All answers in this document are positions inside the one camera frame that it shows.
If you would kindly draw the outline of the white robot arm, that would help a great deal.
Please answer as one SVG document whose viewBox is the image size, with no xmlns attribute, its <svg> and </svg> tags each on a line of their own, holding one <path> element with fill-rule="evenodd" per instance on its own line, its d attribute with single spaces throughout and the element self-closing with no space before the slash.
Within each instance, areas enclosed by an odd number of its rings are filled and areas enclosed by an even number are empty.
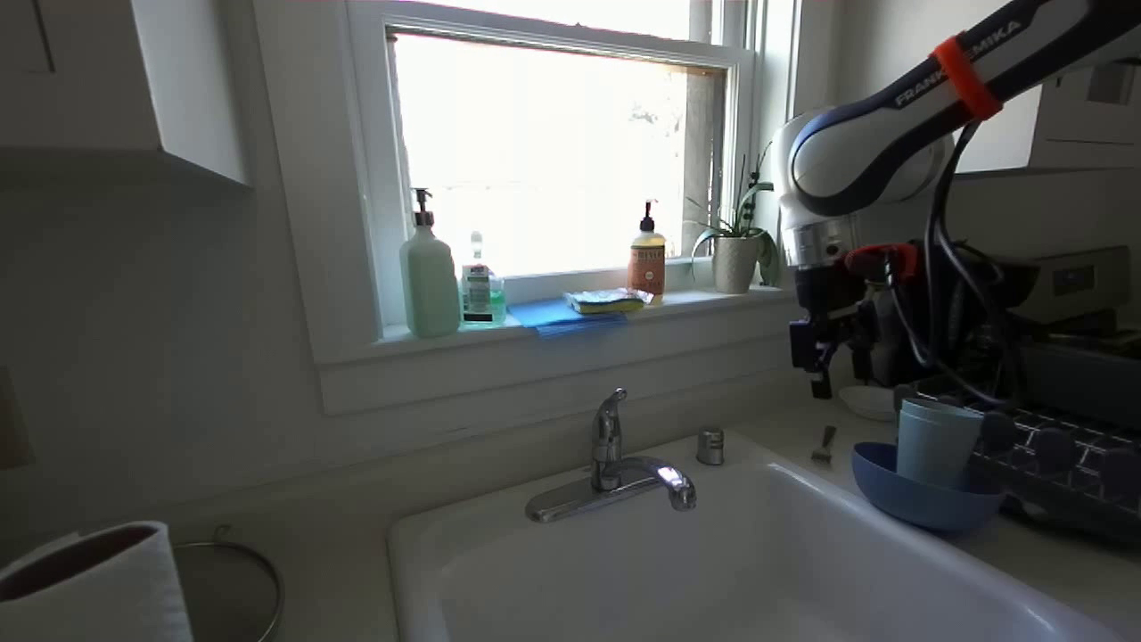
<svg viewBox="0 0 1141 642">
<path fill-rule="evenodd" d="M 924 239 L 892 252 L 921 261 L 934 306 L 934 255 L 945 255 L 1009 349 L 1004 315 L 945 236 L 950 171 L 974 130 L 1009 100 L 1053 76 L 1133 53 L 1136 29 L 1136 0 L 1004 0 L 884 90 L 783 129 L 778 197 L 790 222 L 801 306 L 790 365 L 809 373 L 817 399 L 832 396 L 832 355 L 849 343 L 843 306 L 861 296 L 834 222 L 916 189 L 934 189 Z"/>
</svg>

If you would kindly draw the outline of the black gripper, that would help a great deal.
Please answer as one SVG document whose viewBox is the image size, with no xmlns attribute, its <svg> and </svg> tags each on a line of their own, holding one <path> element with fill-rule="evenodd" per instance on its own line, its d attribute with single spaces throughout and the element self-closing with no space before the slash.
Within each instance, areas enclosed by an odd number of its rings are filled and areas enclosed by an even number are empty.
<svg viewBox="0 0 1141 642">
<path fill-rule="evenodd" d="M 901 385 L 921 373 L 901 315 L 924 296 L 916 242 L 836 248 L 827 262 L 796 272 L 801 316 L 786 325 L 790 365 L 817 399 L 832 399 L 832 361 L 849 349 L 851 373 Z"/>
</svg>

